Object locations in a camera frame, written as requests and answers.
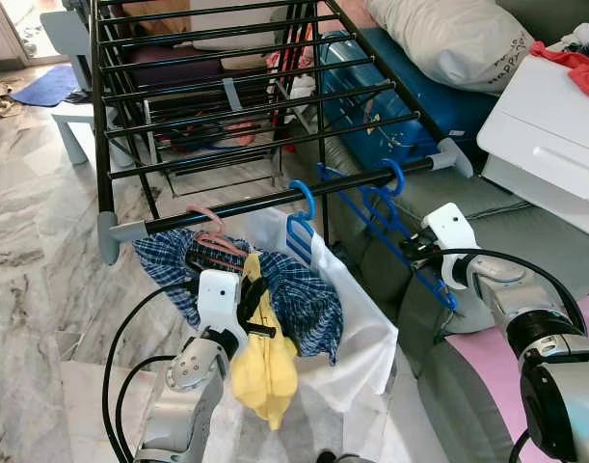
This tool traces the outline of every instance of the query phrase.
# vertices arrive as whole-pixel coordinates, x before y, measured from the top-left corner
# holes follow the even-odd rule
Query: yellow shirt
[[[249,254],[243,276],[253,282],[260,278],[258,254]],[[281,426],[283,415],[296,394],[298,374],[294,367],[296,347],[285,338],[270,304],[270,294],[262,295],[251,323],[277,328],[274,338],[249,335],[245,352],[231,363],[232,393],[245,406],[268,421],[275,430]]]

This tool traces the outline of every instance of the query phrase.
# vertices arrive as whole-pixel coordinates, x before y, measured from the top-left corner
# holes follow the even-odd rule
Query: black cable
[[[133,380],[133,377],[136,375],[136,373],[140,371],[142,368],[144,368],[146,365],[152,364],[153,362],[164,362],[168,360],[173,360],[174,358],[175,355],[157,355],[155,357],[150,357],[136,365],[131,371],[129,371],[127,377],[124,378],[124,382],[120,387],[119,397],[117,398],[117,410],[115,413],[114,421],[117,427],[117,436],[119,437],[120,448],[122,449],[122,452],[125,454],[127,461],[133,461],[133,454],[131,453],[129,446],[127,445],[127,441],[124,438],[124,433],[122,431],[122,402],[124,401],[124,395],[127,392],[127,388],[129,387],[129,384],[131,384],[131,381]]]
[[[110,345],[110,351],[108,352],[108,358],[105,363],[105,371],[103,372],[103,387],[101,389],[101,415],[103,416],[103,425],[105,427],[106,435],[108,436],[108,440],[110,441],[110,445],[114,450],[114,454],[117,456],[117,459],[120,463],[131,463],[133,459],[128,460],[122,448],[117,440],[117,436],[114,432],[114,428],[112,427],[112,421],[110,420],[110,410],[108,408],[108,392],[110,387],[110,373],[112,372],[112,364],[114,362],[114,354],[116,352],[117,343],[119,342],[120,336],[122,335],[122,331],[126,328],[129,324],[131,319],[140,311],[140,309],[145,306],[151,299],[155,296],[161,294],[164,291],[169,289],[177,289],[180,287],[188,287],[192,285],[193,282],[184,282],[184,283],[176,283],[173,285],[162,286],[159,289],[156,289],[147,297],[145,297],[140,304],[138,304],[126,317],[126,319],[122,322],[119,327],[119,330],[114,335],[112,339],[112,344]]]
[[[517,442],[513,446],[513,449],[510,451],[510,456],[508,457],[508,463],[518,463],[519,462],[519,454],[522,452],[523,446],[529,439],[529,431],[526,429]]]
[[[486,249],[474,249],[474,248],[459,248],[459,249],[441,249],[435,251],[433,253],[425,254],[422,256],[416,256],[416,260],[423,260],[423,259],[434,259],[438,256],[446,256],[452,254],[474,254],[475,256],[489,256],[491,258],[498,258],[509,260],[514,262],[522,267],[529,268],[533,272],[539,274],[541,277],[545,278],[549,281],[557,293],[562,299],[562,303],[566,308],[566,312],[568,313],[568,317],[573,322],[575,327],[583,333],[583,336],[587,336],[587,326],[585,325],[585,320],[583,319],[583,314],[576,303],[575,298],[571,294],[570,291],[566,289],[562,282],[560,282],[557,278],[551,275],[547,270],[544,268],[539,267],[538,265],[529,262],[525,259],[518,258],[516,256],[511,256],[510,254],[501,253],[500,251],[489,251]]]

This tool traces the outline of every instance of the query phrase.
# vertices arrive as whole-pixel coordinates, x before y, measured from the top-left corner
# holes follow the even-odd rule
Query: marble floor
[[[43,72],[32,68],[18,75],[30,82]],[[297,176],[296,164],[286,161],[289,176]],[[230,174],[211,171],[196,183],[223,183],[228,175],[252,175],[256,167]],[[149,181],[160,209],[170,214],[190,202],[214,205],[276,191],[287,178],[276,187],[263,180],[177,199],[162,177]],[[122,220],[148,217],[137,180],[119,180],[115,197]],[[286,210],[302,206],[291,204]],[[50,111],[27,107],[20,116],[0,119],[0,462],[116,461],[97,416],[98,393],[78,391],[100,380],[102,373],[95,368],[105,362],[120,322],[156,286],[129,245],[121,247],[116,264],[103,262],[96,217],[94,161],[79,166],[68,162]],[[237,235],[240,227],[240,218],[228,220],[230,234]],[[127,329],[116,366],[130,368],[147,356],[175,353],[188,333],[174,306],[165,298],[155,299]],[[414,384],[413,378],[408,381]],[[146,395],[140,390],[136,396],[126,405],[142,410]],[[355,441],[360,444],[355,447],[370,449],[368,456],[381,461],[398,461],[393,456],[405,455],[412,443],[382,443],[386,415],[371,411],[367,421],[358,423]],[[94,429],[86,430],[87,422]],[[348,448],[344,423],[343,416],[302,388],[283,429],[270,433],[253,412],[226,394],[215,412],[210,456],[204,461],[313,462],[321,449]],[[365,439],[372,428],[374,445]],[[421,445],[423,449],[429,444]]]

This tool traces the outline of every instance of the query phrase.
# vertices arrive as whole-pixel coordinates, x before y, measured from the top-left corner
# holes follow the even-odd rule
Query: blue plastic hanger
[[[303,192],[303,194],[305,194],[305,198],[307,198],[307,203],[309,206],[309,212],[304,212],[301,210],[296,214],[290,214],[287,216],[287,222],[285,226],[287,234],[285,236],[285,243],[302,260],[304,260],[307,264],[311,264],[311,246],[308,244],[307,240],[304,240],[294,231],[293,226],[295,223],[299,224],[309,234],[310,237],[313,237],[315,230],[308,223],[308,221],[315,218],[315,199],[313,198],[313,195],[311,195],[308,187],[300,180],[292,180],[288,186],[290,188],[298,188]]]
[[[360,186],[359,190],[362,193],[362,203],[364,204],[364,207],[367,209],[368,213],[363,212],[350,199],[350,197],[345,194],[345,192],[339,191],[337,192],[337,195],[339,195],[339,197],[348,204],[348,206],[356,213],[356,215],[358,215],[361,220],[365,222],[369,229],[375,233],[380,241],[382,241],[388,247],[388,249],[399,258],[399,260],[401,260],[409,268],[412,268],[412,263],[403,256],[401,250],[397,246],[390,242],[386,234],[373,220],[376,219],[391,232],[399,231],[405,237],[410,237],[411,234],[399,220],[399,212],[396,205],[392,201],[394,197],[398,196],[403,191],[405,187],[405,176],[403,175],[403,171],[399,165],[392,159],[382,159],[382,161],[380,161],[378,164],[378,167],[391,168],[397,178],[397,186],[392,190],[387,186],[383,186],[381,188],[374,186]],[[335,177],[345,177],[345,175],[340,171],[326,167],[322,163],[317,164],[317,174],[323,180],[328,180]],[[382,214],[378,208],[373,205],[373,198],[375,196],[379,197],[381,203],[383,203],[384,207],[388,209],[388,217]],[[436,278],[435,281],[430,281],[420,272],[415,272],[415,275],[444,306],[446,306],[451,311],[455,311],[457,309],[457,299],[453,294],[448,292],[446,283],[443,280]]]

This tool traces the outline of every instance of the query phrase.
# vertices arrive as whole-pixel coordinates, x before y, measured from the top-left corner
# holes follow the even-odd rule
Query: red cloth
[[[550,51],[545,48],[545,44],[541,41],[534,42],[530,48],[530,53],[534,56],[546,58],[559,65],[573,68],[568,73],[569,77],[589,96],[589,56],[575,53],[574,51]]]

